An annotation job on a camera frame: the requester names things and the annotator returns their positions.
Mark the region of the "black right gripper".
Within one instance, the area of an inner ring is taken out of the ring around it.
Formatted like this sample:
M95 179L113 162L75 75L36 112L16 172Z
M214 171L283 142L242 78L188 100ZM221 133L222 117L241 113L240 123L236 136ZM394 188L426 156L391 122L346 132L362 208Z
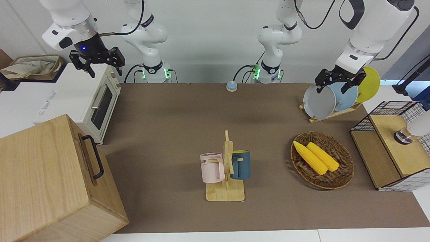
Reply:
M91 64L107 64L114 67L117 73L123 75L125 58L118 46L111 49L105 47L98 34L88 40L74 44L75 50L70 51L70 60L75 69L84 70L91 78L95 78L95 72Z

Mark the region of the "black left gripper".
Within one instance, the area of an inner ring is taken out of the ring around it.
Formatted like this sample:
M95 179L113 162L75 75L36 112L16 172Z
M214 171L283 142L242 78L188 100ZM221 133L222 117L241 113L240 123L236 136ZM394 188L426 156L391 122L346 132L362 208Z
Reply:
M345 94L351 87L358 87L367 76L364 68L361 68L358 73L350 73L336 65L333 70L322 69L315 78L316 91L321 93L325 86L333 83L344 83L341 87L341 93Z

